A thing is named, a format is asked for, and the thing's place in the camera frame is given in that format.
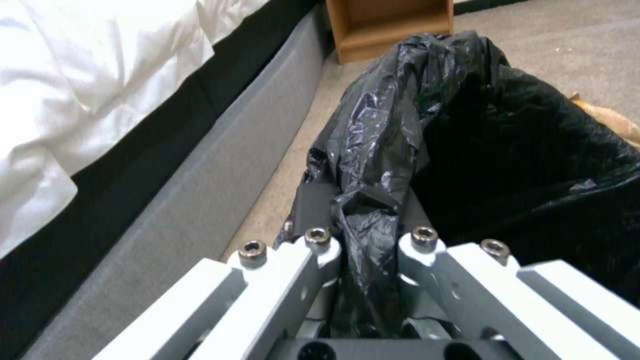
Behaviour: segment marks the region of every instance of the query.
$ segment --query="gray bed frame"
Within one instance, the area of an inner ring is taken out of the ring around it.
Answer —
[[[26,352],[87,359],[199,259],[218,259],[305,119],[326,58],[320,7],[218,119]]]

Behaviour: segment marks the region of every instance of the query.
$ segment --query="black plastic bag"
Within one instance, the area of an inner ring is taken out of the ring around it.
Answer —
[[[307,164],[304,183],[338,188],[333,337],[399,334],[410,187],[449,246],[498,238],[523,264],[565,259],[638,303],[640,153],[487,38],[396,45],[346,90]]]

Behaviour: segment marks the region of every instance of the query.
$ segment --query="beige carpet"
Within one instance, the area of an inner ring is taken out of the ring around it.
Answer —
[[[640,3],[637,0],[528,0],[455,18],[455,30],[490,37],[512,66],[584,100],[640,119]],[[324,73],[306,120],[287,154],[225,253],[248,240],[272,243],[289,214],[305,169],[307,149],[338,105],[346,87],[369,61]]]

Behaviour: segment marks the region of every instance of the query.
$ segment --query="wooden furniture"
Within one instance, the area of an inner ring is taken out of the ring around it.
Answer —
[[[453,0],[326,0],[338,60],[383,54],[415,33],[452,33]]]

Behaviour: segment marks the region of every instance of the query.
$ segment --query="bolt head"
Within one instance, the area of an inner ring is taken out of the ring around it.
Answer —
[[[262,266],[267,261],[267,245],[260,240],[251,240],[238,249],[240,264],[250,268]]]
[[[311,251],[325,252],[331,242],[331,232],[325,227],[312,227],[305,232],[305,244]]]
[[[509,255],[511,255],[511,250],[507,244],[496,239],[484,239],[480,242],[480,248],[493,259],[496,259],[502,266],[507,265]]]
[[[411,232],[413,248],[420,252],[432,252],[438,245],[438,233],[428,226],[417,226]]]

